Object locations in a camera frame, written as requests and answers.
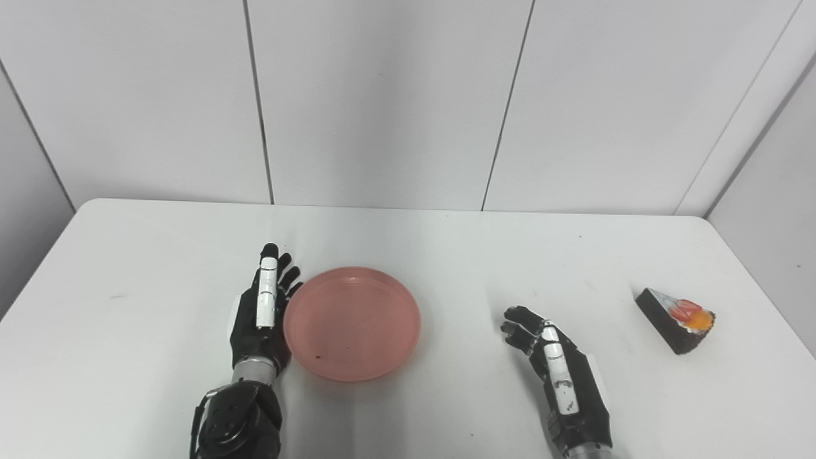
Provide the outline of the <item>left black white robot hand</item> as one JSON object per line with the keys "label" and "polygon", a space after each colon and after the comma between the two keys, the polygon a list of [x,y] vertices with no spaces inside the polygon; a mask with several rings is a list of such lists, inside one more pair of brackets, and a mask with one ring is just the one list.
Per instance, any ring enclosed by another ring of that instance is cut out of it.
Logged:
{"label": "left black white robot hand", "polygon": [[283,320],[289,301],[302,287],[292,255],[267,243],[248,290],[239,299],[229,343],[232,366],[248,358],[265,358],[280,373],[291,361]]}

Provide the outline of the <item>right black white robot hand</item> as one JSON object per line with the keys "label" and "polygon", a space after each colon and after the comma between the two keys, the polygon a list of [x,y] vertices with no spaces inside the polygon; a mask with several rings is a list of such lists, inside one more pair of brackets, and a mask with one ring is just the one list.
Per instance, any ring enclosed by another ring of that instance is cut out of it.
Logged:
{"label": "right black white robot hand", "polygon": [[550,319],[522,305],[504,312],[505,342],[528,358],[542,380],[547,428],[562,458],[612,458],[609,411],[589,358]]}

